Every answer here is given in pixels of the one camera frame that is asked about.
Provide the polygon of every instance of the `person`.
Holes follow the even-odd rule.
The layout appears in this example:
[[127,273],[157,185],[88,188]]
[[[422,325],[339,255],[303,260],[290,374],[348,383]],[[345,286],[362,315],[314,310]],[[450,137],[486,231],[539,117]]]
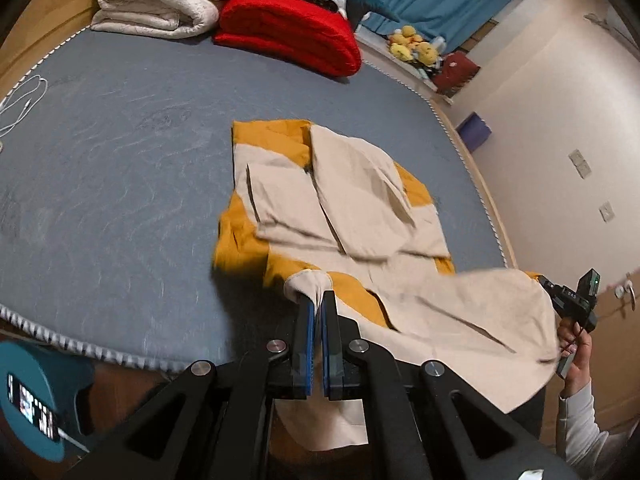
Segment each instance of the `person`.
[[638,423],[625,433],[600,431],[591,394],[591,335],[570,318],[558,327],[562,357],[575,353],[560,393],[556,423],[556,453],[585,480],[601,479],[625,447]]

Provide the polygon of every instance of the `purple object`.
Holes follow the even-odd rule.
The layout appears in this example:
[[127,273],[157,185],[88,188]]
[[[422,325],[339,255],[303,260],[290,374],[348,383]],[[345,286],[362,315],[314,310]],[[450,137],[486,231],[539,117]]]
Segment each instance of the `purple object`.
[[458,126],[458,134],[469,152],[473,153],[489,138],[491,128],[486,125],[478,114],[473,112]]

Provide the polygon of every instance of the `wall socket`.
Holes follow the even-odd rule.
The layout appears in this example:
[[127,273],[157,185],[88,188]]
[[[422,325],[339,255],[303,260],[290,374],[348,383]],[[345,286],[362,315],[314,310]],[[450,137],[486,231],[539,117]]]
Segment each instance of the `wall socket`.
[[584,179],[591,174],[591,168],[586,160],[580,153],[580,150],[573,150],[569,153],[569,160],[574,164],[575,169],[578,170],[578,174]]
[[611,222],[616,217],[609,202],[605,202],[600,206],[600,214],[605,222]]

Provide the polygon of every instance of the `gray mattress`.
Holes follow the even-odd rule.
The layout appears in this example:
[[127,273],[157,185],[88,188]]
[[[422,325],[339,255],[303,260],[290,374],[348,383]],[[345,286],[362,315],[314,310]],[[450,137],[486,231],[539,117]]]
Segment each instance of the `gray mattress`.
[[171,369],[270,335],[290,304],[210,269],[233,120],[307,118],[378,145],[428,186],[458,270],[504,265],[428,102],[370,66],[336,81],[209,38],[85,30],[33,73],[49,90],[0,154],[0,315],[40,338]]

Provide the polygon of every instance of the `teal stool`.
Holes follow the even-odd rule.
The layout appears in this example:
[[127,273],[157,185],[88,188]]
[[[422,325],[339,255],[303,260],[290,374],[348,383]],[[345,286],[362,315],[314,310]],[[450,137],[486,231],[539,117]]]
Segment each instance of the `teal stool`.
[[36,405],[55,414],[56,423],[66,435],[87,449],[94,438],[82,434],[78,413],[78,393],[94,383],[94,365],[86,357],[71,356],[28,342],[0,343],[0,409],[12,431],[36,455],[50,462],[62,462],[77,454],[78,448],[62,438],[49,438],[30,422],[9,399],[10,383],[19,403],[22,384]]

